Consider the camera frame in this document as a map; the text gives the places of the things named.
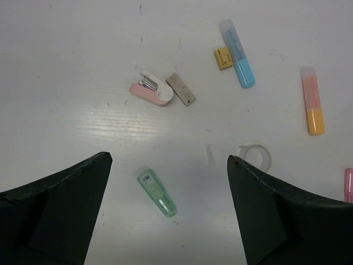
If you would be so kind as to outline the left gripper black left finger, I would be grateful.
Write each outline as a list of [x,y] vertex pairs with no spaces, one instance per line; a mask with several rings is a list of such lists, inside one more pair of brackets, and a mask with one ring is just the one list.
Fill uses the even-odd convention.
[[84,264],[113,159],[108,152],[1,193],[1,264]]

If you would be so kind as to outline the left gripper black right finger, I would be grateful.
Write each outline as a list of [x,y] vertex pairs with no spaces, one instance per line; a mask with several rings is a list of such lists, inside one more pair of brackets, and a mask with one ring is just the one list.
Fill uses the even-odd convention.
[[247,264],[351,264],[352,204],[227,161]]

